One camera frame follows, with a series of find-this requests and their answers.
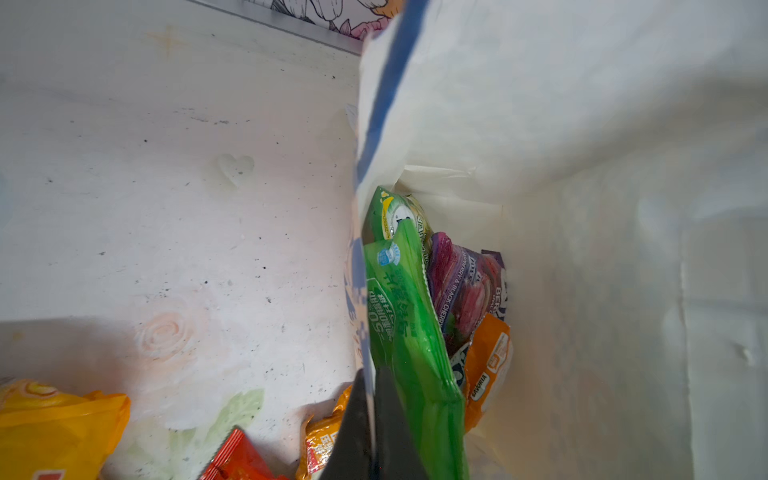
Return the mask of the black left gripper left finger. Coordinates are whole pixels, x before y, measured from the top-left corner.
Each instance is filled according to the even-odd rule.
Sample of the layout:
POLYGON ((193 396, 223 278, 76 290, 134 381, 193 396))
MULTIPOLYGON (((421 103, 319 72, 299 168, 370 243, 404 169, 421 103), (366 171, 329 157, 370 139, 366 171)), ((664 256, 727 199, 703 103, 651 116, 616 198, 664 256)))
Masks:
POLYGON ((371 433, 363 370, 352 384, 349 401, 321 480, 367 480, 371 475, 371 433))

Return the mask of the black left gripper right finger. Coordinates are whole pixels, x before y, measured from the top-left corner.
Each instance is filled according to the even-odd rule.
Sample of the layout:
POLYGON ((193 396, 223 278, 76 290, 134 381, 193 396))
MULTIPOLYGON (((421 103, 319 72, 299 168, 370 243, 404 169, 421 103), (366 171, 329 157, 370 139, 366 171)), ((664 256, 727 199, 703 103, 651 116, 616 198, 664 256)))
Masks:
POLYGON ((375 479, 427 479, 399 398, 392 371, 377 371, 375 395, 375 479))

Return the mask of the orange yellow snack packet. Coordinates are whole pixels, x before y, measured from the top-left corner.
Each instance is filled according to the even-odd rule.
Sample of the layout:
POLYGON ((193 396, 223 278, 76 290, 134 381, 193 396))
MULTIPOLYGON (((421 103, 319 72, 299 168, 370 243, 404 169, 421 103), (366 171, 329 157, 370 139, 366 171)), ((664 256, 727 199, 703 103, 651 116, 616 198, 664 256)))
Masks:
POLYGON ((327 416, 315 419, 310 415, 303 422, 296 479, 310 480, 321 477, 333 453, 351 391, 351 385, 342 391, 327 416))

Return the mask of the red snack packet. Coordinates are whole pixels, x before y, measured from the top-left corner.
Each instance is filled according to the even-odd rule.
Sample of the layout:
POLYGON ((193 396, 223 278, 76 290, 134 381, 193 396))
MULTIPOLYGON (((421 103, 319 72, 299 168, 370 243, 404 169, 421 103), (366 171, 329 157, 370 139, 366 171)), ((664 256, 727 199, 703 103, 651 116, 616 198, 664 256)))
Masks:
POLYGON ((235 427, 207 464, 200 480, 278 480, 245 432, 235 427))

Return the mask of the green chips snack bag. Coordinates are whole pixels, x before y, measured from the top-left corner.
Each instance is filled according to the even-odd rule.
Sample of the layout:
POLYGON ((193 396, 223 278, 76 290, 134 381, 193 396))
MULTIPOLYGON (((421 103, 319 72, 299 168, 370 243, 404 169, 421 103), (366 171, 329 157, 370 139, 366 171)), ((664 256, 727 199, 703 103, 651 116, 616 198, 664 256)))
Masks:
POLYGON ((368 325, 377 370, 388 367, 430 479, 467 479, 464 397, 430 297, 419 233, 410 219, 364 246, 368 325))

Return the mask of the orange white snack bag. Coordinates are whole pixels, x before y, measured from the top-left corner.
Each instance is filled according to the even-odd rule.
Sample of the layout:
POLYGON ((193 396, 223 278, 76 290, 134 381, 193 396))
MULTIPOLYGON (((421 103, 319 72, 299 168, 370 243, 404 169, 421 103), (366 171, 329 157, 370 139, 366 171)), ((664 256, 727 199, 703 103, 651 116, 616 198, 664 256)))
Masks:
POLYGON ((513 356, 510 327, 487 314, 474 331, 465 364, 465 432, 475 428, 503 385, 513 356))

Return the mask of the purple Fox's candy bag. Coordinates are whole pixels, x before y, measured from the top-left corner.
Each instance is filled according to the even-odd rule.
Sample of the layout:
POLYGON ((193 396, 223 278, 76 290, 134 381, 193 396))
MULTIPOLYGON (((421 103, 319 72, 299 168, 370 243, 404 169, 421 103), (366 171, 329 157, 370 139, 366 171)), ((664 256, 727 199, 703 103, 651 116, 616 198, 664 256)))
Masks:
POLYGON ((447 352, 452 356, 470 340, 487 314, 505 318, 505 264, 499 252, 475 252, 453 243, 443 232, 433 234, 431 241, 428 286, 447 352))

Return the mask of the green Fox's candy bag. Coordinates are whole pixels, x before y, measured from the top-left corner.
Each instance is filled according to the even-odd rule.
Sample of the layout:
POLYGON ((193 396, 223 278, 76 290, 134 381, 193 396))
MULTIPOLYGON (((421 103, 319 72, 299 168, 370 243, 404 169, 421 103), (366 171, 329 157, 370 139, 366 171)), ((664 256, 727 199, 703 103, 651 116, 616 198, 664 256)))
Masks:
POLYGON ((406 220, 415 225, 422 251, 428 258, 432 249, 433 230, 421 204, 411 194, 401 195, 381 186, 376 188, 365 217, 363 243, 393 239, 399 224, 406 220))

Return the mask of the yellow snack bag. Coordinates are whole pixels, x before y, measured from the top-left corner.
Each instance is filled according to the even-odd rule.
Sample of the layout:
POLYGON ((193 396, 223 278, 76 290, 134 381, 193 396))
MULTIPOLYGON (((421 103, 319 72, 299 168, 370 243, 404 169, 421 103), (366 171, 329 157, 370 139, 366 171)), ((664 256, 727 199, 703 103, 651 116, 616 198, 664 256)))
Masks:
POLYGON ((33 380, 1 380, 1 477, 99 479, 130 418, 130 398, 67 394, 33 380))

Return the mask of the blue checkered paper bag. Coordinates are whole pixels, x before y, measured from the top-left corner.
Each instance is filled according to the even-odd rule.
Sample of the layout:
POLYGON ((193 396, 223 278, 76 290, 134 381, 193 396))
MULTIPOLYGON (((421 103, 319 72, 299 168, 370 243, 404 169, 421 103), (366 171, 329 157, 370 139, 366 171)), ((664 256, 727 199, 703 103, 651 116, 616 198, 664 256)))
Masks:
POLYGON ((366 39, 356 199, 502 254, 474 479, 767 475, 767 5, 413 1, 366 39))

